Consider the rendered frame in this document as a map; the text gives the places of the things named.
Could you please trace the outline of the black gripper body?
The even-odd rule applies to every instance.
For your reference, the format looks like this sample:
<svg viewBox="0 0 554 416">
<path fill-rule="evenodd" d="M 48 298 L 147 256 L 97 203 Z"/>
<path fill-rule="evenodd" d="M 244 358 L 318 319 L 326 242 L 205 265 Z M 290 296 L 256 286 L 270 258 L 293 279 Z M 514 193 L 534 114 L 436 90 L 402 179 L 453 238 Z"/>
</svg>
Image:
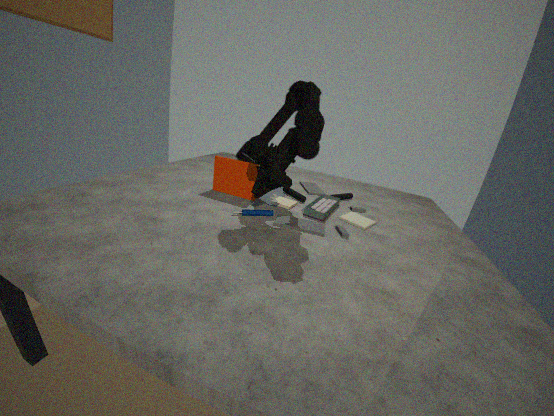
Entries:
<svg viewBox="0 0 554 416">
<path fill-rule="evenodd" d="M 294 158 L 296 155 L 280 144 L 277 149 L 278 150 L 272 164 L 267 161 L 268 159 L 259 157 L 255 159 L 255 162 L 260 165 L 260 169 L 265 171 L 269 178 L 288 190 L 292 185 L 292 179 L 286 175 L 285 170 L 291 162 L 295 163 L 296 160 Z"/>
</svg>

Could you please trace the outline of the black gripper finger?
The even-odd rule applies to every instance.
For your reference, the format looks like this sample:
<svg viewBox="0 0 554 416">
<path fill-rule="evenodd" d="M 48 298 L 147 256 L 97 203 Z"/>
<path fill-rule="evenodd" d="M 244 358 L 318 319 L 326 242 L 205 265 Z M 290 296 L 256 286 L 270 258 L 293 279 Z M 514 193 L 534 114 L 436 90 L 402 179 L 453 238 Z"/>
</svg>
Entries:
<svg viewBox="0 0 554 416">
<path fill-rule="evenodd" d="M 258 198 L 278 187 L 281 187 L 281 185 L 269 178 L 264 172 L 262 172 L 262 178 L 263 179 L 254 194 L 255 198 Z"/>
<path fill-rule="evenodd" d="M 251 191 L 253 194 L 255 194 L 257 188 L 259 187 L 259 185 L 260 185 L 260 183 L 263 179 L 262 178 L 262 172 L 264 172 L 267 175 L 267 173 L 265 171 L 263 171 L 262 169 L 260 169 L 259 166 L 256 166 L 256 167 L 257 167 L 258 175 L 257 175 L 256 181 L 255 181 L 254 186 L 253 186 L 252 191 Z"/>
</svg>

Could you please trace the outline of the blue stylus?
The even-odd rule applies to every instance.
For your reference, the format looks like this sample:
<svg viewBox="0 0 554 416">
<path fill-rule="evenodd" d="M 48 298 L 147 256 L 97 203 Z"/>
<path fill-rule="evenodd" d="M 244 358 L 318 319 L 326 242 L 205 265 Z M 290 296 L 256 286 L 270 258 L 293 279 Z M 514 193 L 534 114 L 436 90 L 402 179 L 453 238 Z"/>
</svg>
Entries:
<svg viewBox="0 0 554 416">
<path fill-rule="evenodd" d="M 242 216 L 273 216 L 273 210 L 247 210 L 242 209 L 242 212 L 232 212 L 232 213 L 242 213 Z"/>
</svg>

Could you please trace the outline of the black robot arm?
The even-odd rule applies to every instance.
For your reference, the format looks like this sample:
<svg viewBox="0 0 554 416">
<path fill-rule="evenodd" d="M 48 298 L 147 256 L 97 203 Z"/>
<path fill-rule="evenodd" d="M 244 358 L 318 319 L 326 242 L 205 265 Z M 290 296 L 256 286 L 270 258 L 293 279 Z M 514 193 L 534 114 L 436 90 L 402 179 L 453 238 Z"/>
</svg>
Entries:
<svg viewBox="0 0 554 416">
<path fill-rule="evenodd" d="M 319 154 L 319 140 L 325 124 L 324 117 L 319 110 L 320 94 L 321 91 L 312 81 L 299 80 L 293 83 L 286 95 L 284 106 L 259 135 L 251 137 L 244 143 L 235 158 L 257 164 L 255 159 L 259 157 L 268 159 L 267 161 L 272 164 L 278 146 L 275 145 L 273 148 L 274 144 L 272 143 L 268 147 L 268 143 L 295 111 L 298 111 L 295 116 L 296 127 L 289 129 L 280 145 L 304 159 L 316 157 Z"/>
</svg>

